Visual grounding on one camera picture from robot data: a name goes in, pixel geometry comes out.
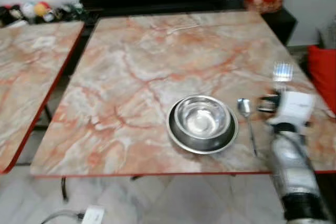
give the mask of marble table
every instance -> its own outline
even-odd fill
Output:
[[[82,22],[0,29],[0,173],[15,165]]]
[[[237,98],[272,87],[275,61],[294,61],[257,13],[101,19],[31,165],[36,176],[267,173],[269,136],[252,115],[253,157]],[[315,93],[295,65],[290,88]],[[212,95],[239,119],[235,143],[214,155],[176,147],[165,128],[172,104]],[[308,151],[316,170],[336,169],[335,122],[317,96]]]

